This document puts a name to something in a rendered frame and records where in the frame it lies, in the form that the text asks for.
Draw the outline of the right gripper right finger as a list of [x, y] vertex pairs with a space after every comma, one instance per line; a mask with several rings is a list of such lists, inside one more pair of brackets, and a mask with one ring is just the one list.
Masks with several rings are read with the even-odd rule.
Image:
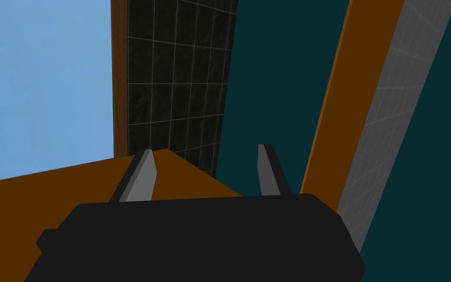
[[261, 195], [292, 195], [281, 163], [271, 144], [259, 144], [257, 172]]

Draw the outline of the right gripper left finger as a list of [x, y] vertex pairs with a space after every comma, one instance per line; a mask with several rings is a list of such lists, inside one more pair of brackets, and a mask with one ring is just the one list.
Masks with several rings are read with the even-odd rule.
[[150, 201], [156, 177], [152, 150], [140, 150], [130, 162], [109, 202]]

